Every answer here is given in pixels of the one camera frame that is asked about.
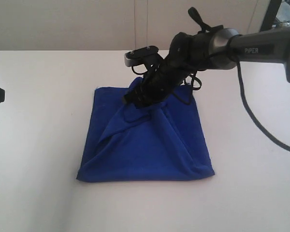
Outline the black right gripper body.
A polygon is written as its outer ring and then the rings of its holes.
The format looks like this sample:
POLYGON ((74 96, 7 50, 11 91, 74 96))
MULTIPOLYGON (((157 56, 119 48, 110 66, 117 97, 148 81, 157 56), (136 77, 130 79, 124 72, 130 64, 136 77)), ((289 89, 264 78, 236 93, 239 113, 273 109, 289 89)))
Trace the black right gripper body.
POLYGON ((140 99, 149 99, 156 104, 164 101, 191 74, 193 68, 183 59, 167 55, 155 70, 144 74, 143 80, 135 89, 140 99))

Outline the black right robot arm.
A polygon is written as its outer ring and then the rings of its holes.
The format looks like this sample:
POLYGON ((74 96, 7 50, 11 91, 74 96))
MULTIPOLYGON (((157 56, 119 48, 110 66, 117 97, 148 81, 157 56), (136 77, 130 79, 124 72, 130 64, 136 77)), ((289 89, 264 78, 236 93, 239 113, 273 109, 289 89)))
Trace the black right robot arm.
POLYGON ((178 33, 165 58, 156 46, 125 54, 128 67, 145 65, 143 79, 123 97, 124 103, 147 107, 164 101, 190 74, 230 70, 240 61, 280 63, 290 83, 290 27, 240 35, 235 29, 188 35, 178 33))

